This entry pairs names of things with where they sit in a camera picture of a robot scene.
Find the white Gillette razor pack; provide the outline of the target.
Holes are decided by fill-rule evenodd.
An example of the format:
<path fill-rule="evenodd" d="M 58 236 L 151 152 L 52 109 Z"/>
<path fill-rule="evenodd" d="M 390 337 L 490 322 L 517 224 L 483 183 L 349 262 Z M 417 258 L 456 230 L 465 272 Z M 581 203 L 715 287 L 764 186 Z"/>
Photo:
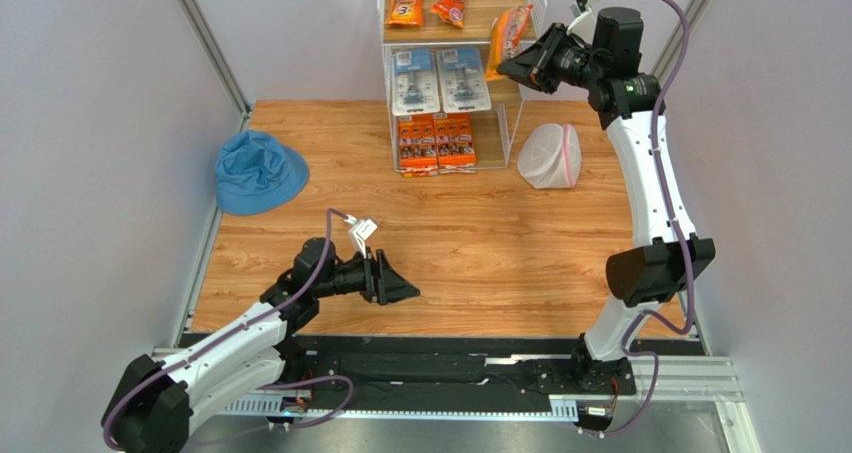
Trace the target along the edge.
<path fill-rule="evenodd" d="M 470 113 L 492 108 L 480 51 L 473 46 L 436 52 L 442 109 Z"/>

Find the blue card razor blister pack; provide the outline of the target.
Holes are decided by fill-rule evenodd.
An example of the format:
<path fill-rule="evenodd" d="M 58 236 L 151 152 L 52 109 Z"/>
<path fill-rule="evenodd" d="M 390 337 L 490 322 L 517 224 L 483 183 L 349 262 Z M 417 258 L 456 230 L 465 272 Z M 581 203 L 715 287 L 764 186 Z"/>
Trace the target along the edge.
<path fill-rule="evenodd" d="M 441 106 L 432 51 L 400 50 L 392 60 L 391 113 L 395 117 L 438 113 Z"/>

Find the orange razor box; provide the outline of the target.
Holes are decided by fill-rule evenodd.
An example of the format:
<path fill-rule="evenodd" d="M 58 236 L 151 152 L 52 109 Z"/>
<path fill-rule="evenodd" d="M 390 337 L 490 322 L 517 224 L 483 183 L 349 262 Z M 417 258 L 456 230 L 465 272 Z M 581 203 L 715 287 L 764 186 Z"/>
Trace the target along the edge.
<path fill-rule="evenodd" d="M 433 127 L 438 166 L 443 170 L 473 167 L 477 153 L 470 116 L 466 113 L 436 113 Z"/>
<path fill-rule="evenodd" d="M 406 115 L 397 118 L 398 166 L 404 177 L 438 173 L 438 153 L 433 117 Z"/>

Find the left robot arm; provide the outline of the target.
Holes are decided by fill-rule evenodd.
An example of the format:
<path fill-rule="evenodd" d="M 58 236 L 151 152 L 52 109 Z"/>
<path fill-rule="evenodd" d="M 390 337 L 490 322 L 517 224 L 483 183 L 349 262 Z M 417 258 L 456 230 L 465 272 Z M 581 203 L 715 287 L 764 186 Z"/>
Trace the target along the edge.
<path fill-rule="evenodd" d="M 388 305 L 419 296 L 382 250 L 340 259 L 328 238 L 306 241 L 285 271 L 244 314 L 162 359 L 143 354 L 125 369 L 101 420 L 119 452 L 179 452 L 209 418 L 261 388 L 308 391 L 305 348 L 294 334 L 322 298 L 357 293 Z"/>

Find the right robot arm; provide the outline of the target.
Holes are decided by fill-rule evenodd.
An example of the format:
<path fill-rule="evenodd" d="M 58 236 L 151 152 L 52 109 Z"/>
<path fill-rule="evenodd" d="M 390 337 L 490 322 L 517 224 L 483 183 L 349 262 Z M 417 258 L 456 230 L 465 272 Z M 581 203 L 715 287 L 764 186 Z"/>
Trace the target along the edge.
<path fill-rule="evenodd" d="M 604 8 L 590 42 L 554 23 L 497 68 L 539 92 L 552 93 L 562 83 L 585 89 L 624 175 L 633 247 L 607 260 L 610 296 L 572 351 L 570 378 L 581 391 L 596 392 L 627 374 L 629 347 L 639 329 L 692 287 L 716 253 L 712 239 L 697 236 L 667 170 L 662 87 L 639 70 L 643 32 L 638 11 Z"/>

